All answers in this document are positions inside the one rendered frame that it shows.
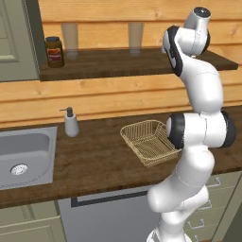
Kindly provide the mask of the grey soap dispenser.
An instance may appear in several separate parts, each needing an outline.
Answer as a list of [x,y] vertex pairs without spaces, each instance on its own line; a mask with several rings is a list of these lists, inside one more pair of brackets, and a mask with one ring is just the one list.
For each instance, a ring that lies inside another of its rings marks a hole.
[[79,133],[78,120],[71,107],[65,109],[64,116],[65,133],[69,137],[76,137]]

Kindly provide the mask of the grey-green drawer front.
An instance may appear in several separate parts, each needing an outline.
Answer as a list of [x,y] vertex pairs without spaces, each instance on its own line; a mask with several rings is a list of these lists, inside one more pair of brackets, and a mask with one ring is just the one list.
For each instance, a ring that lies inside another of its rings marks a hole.
[[223,240],[227,230],[225,228],[221,229],[217,225],[214,225],[196,230],[186,229],[184,232],[190,237],[192,242],[196,242],[194,238],[195,234],[198,236],[199,241],[218,242]]
[[218,187],[208,187],[207,186],[209,192],[213,191],[213,190],[224,189],[224,188],[229,188],[229,187],[232,187],[234,189],[237,185],[240,175],[241,175],[240,171],[214,175],[214,176],[211,176],[210,179],[207,181],[206,186],[208,183],[213,182],[215,177],[219,177],[221,185]]
[[222,218],[222,215],[224,214],[224,212],[225,212],[225,208],[218,208],[218,209],[214,209],[214,210],[206,210],[206,211],[194,213],[190,217],[187,218],[185,225],[184,225],[184,229],[191,230],[187,226],[187,222],[191,221],[191,220],[198,220],[201,218],[204,219],[204,227],[217,225],[218,222],[220,221],[220,219]]
[[211,209],[226,207],[232,194],[232,187],[210,191],[209,200],[212,202],[213,205]]

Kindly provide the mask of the brown jar with dark lid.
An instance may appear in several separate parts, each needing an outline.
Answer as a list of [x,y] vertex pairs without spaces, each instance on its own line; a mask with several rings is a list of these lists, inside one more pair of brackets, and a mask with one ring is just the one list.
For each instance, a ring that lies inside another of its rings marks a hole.
[[60,68],[64,66],[62,44],[59,37],[46,37],[45,50],[49,67]]

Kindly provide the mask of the grey-green wall cabinet door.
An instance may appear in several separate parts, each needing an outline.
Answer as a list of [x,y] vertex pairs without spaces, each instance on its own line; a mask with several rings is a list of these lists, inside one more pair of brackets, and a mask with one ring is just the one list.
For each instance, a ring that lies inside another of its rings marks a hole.
[[23,0],[0,0],[0,81],[39,78]]

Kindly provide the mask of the dark wooden shelf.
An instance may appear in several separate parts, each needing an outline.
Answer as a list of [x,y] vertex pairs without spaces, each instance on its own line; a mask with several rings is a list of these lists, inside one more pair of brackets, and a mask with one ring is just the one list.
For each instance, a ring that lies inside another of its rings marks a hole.
[[172,74],[166,54],[160,48],[144,48],[138,56],[128,49],[79,51],[72,59],[64,54],[64,66],[42,65],[40,81],[120,78]]

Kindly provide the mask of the grey dishwasher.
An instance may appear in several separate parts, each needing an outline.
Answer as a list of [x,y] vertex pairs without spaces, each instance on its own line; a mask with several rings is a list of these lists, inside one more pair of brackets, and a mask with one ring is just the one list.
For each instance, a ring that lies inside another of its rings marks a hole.
[[[150,186],[89,196],[78,201],[147,191]],[[147,196],[71,207],[71,198],[58,201],[67,242],[146,242],[159,215],[152,212]]]

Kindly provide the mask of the grey steel sink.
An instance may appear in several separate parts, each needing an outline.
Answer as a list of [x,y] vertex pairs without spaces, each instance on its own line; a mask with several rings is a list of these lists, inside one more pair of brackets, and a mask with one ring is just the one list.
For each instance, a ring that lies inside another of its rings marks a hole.
[[0,131],[0,190],[53,182],[57,130]]

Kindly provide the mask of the grey-green base cabinet door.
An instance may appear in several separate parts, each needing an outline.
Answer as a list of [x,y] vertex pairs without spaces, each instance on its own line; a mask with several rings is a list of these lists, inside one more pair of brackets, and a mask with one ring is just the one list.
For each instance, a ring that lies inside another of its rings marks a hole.
[[58,203],[0,209],[0,242],[67,242]]

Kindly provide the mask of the clear drinking glass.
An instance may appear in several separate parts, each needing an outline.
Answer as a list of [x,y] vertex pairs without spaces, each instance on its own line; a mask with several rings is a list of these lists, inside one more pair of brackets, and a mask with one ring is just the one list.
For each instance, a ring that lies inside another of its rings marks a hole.
[[133,56],[141,52],[143,33],[143,23],[129,23],[129,52]]
[[73,59],[78,55],[78,24],[63,23],[61,25],[62,37],[66,56]]

